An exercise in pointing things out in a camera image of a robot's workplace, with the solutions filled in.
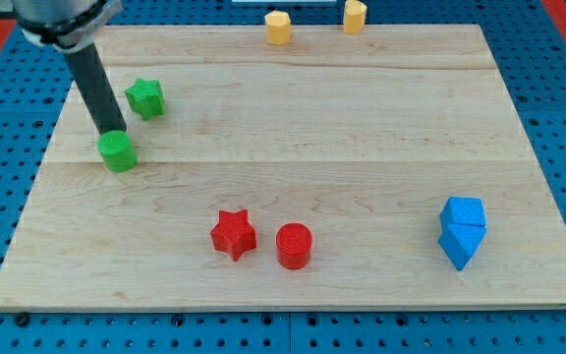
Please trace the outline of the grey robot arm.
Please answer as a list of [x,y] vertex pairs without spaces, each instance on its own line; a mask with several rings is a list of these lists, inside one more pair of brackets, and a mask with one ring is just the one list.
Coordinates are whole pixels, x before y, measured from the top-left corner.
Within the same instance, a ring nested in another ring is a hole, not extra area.
[[121,0],[12,0],[13,13],[33,45],[75,53],[123,10]]

